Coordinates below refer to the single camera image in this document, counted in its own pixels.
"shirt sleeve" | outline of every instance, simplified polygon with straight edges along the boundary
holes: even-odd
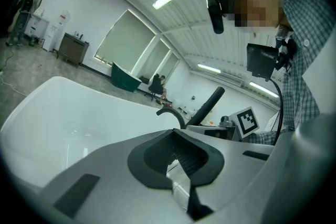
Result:
[[[279,136],[286,132],[289,132],[289,130],[288,129],[281,130]],[[277,131],[268,131],[268,132],[252,133],[248,137],[249,142],[253,144],[274,145],[276,135]]]

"cable on floor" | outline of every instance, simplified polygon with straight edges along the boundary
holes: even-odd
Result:
[[[11,54],[12,54],[12,55],[9,56],[9,57],[6,59],[4,66],[0,68],[0,72],[1,72],[1,70],[3,70],[3,69],[7,66],[7,62],[8,62],[8,60],[10,60],[10,58],[14,56],[14,53],[13,53],[13,46],[11,46]]]
[[[1,81],[2,81],[2,83],[3,83],[4,85],[10,86],[10,87],[13,89],[13,91],[15,91],[15,92],[17,92],[17,93],[19,93],[19,94],[21,94],[21,95],[28,96],[27,94],[21,93],[21,92],[19,92],[18,90],[14,89],[13,85],[4,82],[4,77],[3,77],[2,74],[0,74],[0,77],[1,77]]]

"man in plaid shirt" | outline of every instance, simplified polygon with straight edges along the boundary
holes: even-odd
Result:
[[[279,27],[277,39],[291,38],[297,52],[291,67],[283,72],[284,129],[294,131],[301,123],[319,115],[317,104],[302,75],[315,60],[335,23],[328,0],[219,0],[224,17],[237,27]],[[276,131],[253,133],[250,143],[273,145]]]

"shirt button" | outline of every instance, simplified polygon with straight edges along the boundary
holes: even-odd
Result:
[[[303,42],[303,44],[304,44],[306,47],[309,47],[310,42],[309,42],[308,39],[305,39],[304,42]]]

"black cable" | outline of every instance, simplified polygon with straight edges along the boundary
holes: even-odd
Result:
[[[13,46],[11,46],[11,54],[12,54],[12,55],[9,56],[9,57],[6,59],[4,66],[0,68],[0,71],[2,71],[2,70],[7,66],[7,61],[10,60],[10,58],[14,56],[14,53],[13,53]]]
[[[282,100],[282,94],[281,94],[281,90],[279,88],[279,86],[273,81],[273,79],[269,79],[271,82],[273,82],[275,88],[277,89],[278,91],[278,94],[279,94],[279,97],[280,97],[280,118],[279,118],[279,124],[278,124],[278,130],[277,130],[277,134],[275,136],[275,140],[274,140],[274,144],[275,145],[278,141],[278,138],[279,138],[279,135],[280,135],[280,131],[281,131],[281,126],[282,126],[282,119],[284,118],[283,117],[283,107],[284,107],[284,103],[283,103],[283,100]]]

